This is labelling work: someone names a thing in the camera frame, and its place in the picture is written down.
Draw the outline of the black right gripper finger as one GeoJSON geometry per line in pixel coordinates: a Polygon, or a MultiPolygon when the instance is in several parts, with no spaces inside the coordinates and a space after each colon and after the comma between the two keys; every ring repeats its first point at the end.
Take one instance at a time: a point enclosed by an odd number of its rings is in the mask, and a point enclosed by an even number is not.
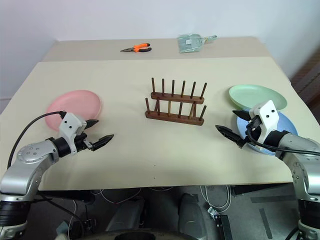
{"type": "Polygon", "coordinates": [[[251,120],[251,116],[248,111],[236,109],[232,111],[235,115],[237,115],[239,118],[249,122],[251,120]]]}
{"type": "Polygon", "coordinates": [[[225,138],[236,143],[239,148],[243,147],[243,139],[240,135],[234,133],[231,129],[222,125],[216,125],[215,127],[225,138]]]}

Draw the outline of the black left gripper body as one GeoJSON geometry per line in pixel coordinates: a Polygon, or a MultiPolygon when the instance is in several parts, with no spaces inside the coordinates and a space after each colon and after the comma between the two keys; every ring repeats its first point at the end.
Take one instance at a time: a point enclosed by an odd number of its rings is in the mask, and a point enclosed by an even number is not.
{"type": "Polygon", "coordinates": [[[77,152],[80,152],[86,149],[91,150],[93,148],[93,144],[87,139],[87,137],[88,136],[85,132],[82,132],[80,135],[75,136],[74,144],[77,152]]]}

